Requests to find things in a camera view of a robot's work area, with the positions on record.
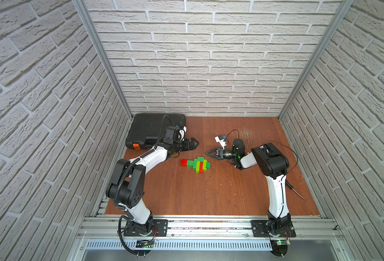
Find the red lego brick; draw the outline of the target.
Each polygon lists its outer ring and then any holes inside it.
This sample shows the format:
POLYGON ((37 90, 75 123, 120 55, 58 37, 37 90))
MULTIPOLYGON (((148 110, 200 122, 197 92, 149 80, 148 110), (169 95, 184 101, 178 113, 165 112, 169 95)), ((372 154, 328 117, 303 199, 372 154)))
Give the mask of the red lego brick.
POLYGON ((181 166, 187 167, 188 166, 188 160, 182 159, 181 160, 181 166))

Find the lime green long lego brick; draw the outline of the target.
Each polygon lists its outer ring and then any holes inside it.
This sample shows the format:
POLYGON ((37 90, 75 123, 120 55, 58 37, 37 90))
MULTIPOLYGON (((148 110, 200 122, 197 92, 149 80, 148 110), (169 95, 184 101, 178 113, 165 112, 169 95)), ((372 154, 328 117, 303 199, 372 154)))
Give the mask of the lime green long lego brick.
POLYGON ((202 173, 204 173, 204 172, 202 171, 202 166, 201 166, 201 164, 202 164, 202 162, 197 162, 197 164, 196 164, 195 172, 196 172, 197 174, 202 174, 202 173))

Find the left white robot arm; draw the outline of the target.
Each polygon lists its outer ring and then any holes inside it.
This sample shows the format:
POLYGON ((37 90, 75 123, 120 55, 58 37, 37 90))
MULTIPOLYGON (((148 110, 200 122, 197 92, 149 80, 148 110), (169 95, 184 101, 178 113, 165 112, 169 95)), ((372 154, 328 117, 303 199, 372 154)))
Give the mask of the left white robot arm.
POLYGON ((106 196, 113 201, 114 207, 122 210, 128 224, 135 231, 146 236, 153 229, 153 214, 145 206, 145 176, 158 164, 171 158, 175 153, 195 150, 199 142, 185 137, 186 127, 169 126, 163 138, 144 154, 130 159, 117 161, 107 186, 106 196))

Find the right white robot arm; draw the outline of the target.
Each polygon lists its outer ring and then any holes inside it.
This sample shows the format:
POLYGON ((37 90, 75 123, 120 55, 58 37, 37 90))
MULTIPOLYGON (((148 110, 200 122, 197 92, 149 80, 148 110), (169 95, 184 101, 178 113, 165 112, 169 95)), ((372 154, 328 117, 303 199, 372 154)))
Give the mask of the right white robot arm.
POLYGON ((289 161, 274 144, 266 143, 245 152, 244 141, 235 139, 231 149, 217 147, 206 152, 216 160, 231 160, 239 169, 258 166, 265 175, 269 190, 269 211, 266 231, 277 237, 280 231, 291 227, 291 215, 286 201, 286 175, 289 161))

